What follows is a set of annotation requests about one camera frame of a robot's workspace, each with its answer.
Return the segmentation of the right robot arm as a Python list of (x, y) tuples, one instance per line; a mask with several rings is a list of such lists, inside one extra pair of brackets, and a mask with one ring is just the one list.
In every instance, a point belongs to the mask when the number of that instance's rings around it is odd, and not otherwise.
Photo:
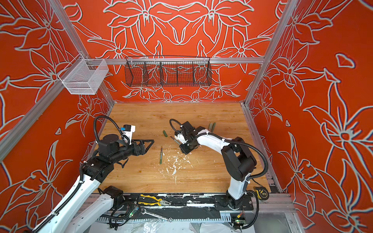
[(249, 180), (253, 178), (257, 160), (253, 155), (263, 155), (254, 146), (247, 144), (242, 138), (234, 139), (219, 136), (204, 127), (193, 127), (188, 121), (180, 124), (180, 129), (174, 129), (175, 139), (180, 142), (180, 149), (184, 154), (189, 154), (199, 146), (206, 146), (222, 155), (227, 172), (229, 173), (230, 185), (226, 192), (226, 205), (237, 210), (247, 190)]

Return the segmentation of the light green pen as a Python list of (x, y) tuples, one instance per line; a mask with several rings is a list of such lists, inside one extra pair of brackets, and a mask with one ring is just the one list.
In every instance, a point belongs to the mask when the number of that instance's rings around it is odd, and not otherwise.
[(173, 137), (171, 137), (171, 139), (176, 142), (178, 145), (181, 145), (181, 143), (177, 140), (177, 139), (174, 139)]

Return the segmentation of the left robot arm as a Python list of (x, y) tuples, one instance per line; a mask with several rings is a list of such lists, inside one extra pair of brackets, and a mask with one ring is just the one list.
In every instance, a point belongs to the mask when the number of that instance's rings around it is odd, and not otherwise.
[(119, 195), (117, 188), (104, 192), (82, 213), (78, 211), (87, 198), (113, 171), (114, 165), (124, 167), (130, 156), (145, 155), (153, 139), (133, 139), (109, 134), (98, 140), (99, 148), (79, 167), (79, 177), (59, 204), (31, 231), (33, 233), (84, 233), (105, 212)]

